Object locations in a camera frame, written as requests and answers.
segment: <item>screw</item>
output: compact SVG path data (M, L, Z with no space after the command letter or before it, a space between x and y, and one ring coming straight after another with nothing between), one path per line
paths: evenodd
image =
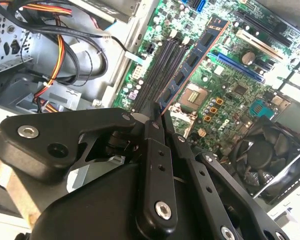
M123 117L125 120L128 120L128 121L130 121L130 117L129 117L128 115L126 115L126 114L123 114L123 115L122 115L122 117Z
M207 161L208 161L209 163L211 163L211 162L212 162L212 158L211 158L211 157L209 157L208 155L205 155L205 159L207 159Z
M39 131L34 126L24 125L18 128L18 134L26 139L35 139L39 136Z
M178 136L180 142L184 143L186 140L182 136Z
M158 201L155 204L155 211L164 220L169 220L171 218L171 209L170 207L163 201Z
M222 236L226 239L226 240L236 240L235 239L235 235L232 233L232 231L230 231L229 228L227 228L226 226L223 226L221 228L221 233Z
M156 122L153 122L152 126L154 126L156 129L159 129L159 125Z
M280 232L275 232L275 234L280 240L285 240L284 236L282 236Z

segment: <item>blue pcie slot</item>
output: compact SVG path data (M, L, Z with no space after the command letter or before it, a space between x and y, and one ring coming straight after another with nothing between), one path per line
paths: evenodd
M198 13L201 13L201 12L202 12L202 9L204 9L205 4L206 4L206 0L202 0L202 1L200 2L200 4L199 4L198 8L196 9L196 11L197 11Z
M240 63L238 63L236 61L233 61L231 58L229 58L228 56L226 56L222 53L219 53L218 55L215 55L215 54L209 52L208 57L216 58L217 60L233 67L234 69L236 69L240 73L243 73L243 74L247 75L248 77L253 78L254 80L256 80L260 83L263 83L264 80L265 80L265 78L263 76L257 74L256 72L254 72L254 71L252 71L248 68L245 68Z

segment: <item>motherboard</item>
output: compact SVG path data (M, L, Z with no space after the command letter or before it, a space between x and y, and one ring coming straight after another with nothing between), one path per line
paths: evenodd
M254 0L162 0L137 55L113 106L156 101L189 143L226 156L289 105L276 90L300 63L300 31Z

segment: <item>blue sata port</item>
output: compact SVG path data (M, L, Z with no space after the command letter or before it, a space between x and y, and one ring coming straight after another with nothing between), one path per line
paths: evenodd
M201 13L206 5L206 0L181 0L182 3L188 4L191 8Z
M229 58L228 56L222 54L222 53L219 53L218 55L215 55L211 52L208 53L207 55L208 57L212 57L212 58L215 58L231 67L233 67L234 69L236 69L237 71L239 71L240 73L243 73L245 75L247 75L248 77L251 77L253 78L254 80L260 82L260 83L263 83L265 78L264 76L242 66L240 63L236 62L236 61L233 61L231 58Z
M260 99L252 103L250 114L258 118L266 116L268 119L271 119L275 115L274 111L267 107L266 103Z

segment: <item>microchip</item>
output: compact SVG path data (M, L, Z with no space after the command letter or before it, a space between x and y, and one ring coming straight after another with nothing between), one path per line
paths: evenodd
M243 96L243 95L245 95L245 93L246 93L247 90L248 90L248 89L245 88L244 86L237 85L233 91L234 91L236 94L239 94L239 95Z
M181 96L180 104L195 111L202 105L207 96L208 92L205 89L190 83Z
M190 25L190 24L186 24L186 25L184 26L184 29L190 30L190 29L191 29L191 25Z
M190 18L195 20L197 17L197 14L195 12L190 13Z

